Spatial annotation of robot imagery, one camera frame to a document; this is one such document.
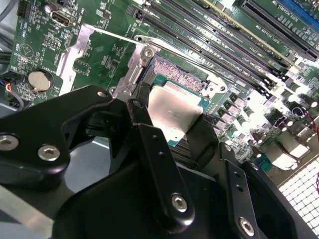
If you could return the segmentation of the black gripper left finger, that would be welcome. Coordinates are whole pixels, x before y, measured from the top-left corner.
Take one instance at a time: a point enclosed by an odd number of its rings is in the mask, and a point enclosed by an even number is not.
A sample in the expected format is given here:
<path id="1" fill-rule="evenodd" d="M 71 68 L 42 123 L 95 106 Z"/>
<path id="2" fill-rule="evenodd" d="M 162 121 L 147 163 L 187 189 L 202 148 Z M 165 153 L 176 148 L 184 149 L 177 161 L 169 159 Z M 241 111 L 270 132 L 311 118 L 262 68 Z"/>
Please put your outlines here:
<path id="1" fill-rule="evenodd" d="M 57 187 L 70 152 L 94 137 L 110 141 L 110 175 L 139 163 L 155 220 L 169 233 L 182 233 L 195 208 L 163 132 L 145 104 L 121 101 L 86 86 L 0 120 L 0 182 L 28 189 Z"/>

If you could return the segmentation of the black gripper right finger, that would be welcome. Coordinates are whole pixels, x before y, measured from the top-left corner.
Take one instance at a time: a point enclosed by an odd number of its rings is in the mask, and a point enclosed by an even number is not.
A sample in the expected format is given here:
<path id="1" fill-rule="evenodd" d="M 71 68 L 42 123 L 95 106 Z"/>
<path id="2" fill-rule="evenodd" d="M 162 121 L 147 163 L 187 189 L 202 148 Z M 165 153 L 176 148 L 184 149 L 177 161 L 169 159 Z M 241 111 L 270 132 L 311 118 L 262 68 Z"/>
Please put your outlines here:
<path id="1" fill-rule="evenodd" d="M 196 169 L 215 179 L 233 238 L 312 239 L 314 232 L 256 164 L 237 162 L 200 116 L 186 133 Z"/>

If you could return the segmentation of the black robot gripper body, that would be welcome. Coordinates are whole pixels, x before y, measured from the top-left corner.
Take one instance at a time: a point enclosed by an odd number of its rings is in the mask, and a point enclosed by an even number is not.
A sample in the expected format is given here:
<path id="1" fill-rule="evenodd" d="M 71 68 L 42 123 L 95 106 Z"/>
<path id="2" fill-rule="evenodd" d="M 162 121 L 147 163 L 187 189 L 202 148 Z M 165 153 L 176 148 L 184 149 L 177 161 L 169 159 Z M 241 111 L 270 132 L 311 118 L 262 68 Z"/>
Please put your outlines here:
<path id="1" fill-rule="evenodd" d="M 69 198 L 58 212 L 55 239 L 231 239 L 220 188 L 208 176 L 179 171 L 195 207 L 194 222 L 182 233 L 167 232 L 153 214 L 141 165 L 125 167 Z"/>

